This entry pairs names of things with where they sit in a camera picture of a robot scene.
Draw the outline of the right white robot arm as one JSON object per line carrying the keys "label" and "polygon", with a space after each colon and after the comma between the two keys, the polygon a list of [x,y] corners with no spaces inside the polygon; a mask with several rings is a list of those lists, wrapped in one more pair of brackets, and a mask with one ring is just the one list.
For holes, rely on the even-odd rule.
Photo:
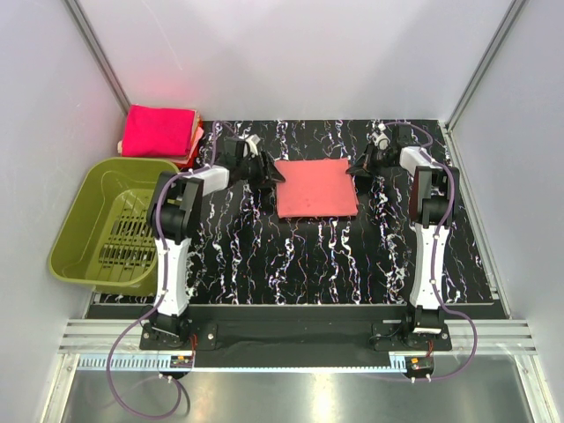
{"label": "right white robot arm", "polygon": [[401,345],[409,350],[428,350],[447,341],[445,303],[442,298],[444,252],[455,220],[458,202],[458,170],[432,158],[427,150],[433,137],[416,146],[415,126],[408,122],[380,123],[373,140],[347,169],[355,177],[372,177],[385,167],[401,167],[412,177],[409,218],[416,234],[415,276],[401,323],[375,342]]}

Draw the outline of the salmon pink t shirt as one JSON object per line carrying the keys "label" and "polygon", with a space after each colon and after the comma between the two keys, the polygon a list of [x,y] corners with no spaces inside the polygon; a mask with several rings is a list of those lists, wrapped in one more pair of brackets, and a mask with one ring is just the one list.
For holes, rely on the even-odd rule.
{"label": "salmon pink t shirt", "polygon": [[347,159],[278,160],[285,180],[276,188],[282,219],[339,218],[358,214],[358,198]]}

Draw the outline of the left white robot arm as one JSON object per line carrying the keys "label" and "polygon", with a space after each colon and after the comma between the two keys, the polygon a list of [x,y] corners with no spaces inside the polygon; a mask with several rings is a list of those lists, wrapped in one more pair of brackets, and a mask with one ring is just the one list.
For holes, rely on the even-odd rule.
{"label": "left white robot arm", "polygon": [[158,276],[154,305],[143,318],[142,340],[153,342],[157,349],[179,349],[194,339],[186,292],[187,259],[204,198],[239,181],[255,189],[272,189],[286,180],[257,135],[225,138],[213,152],[214,161],[200,169],[161,173],[147,212]]}

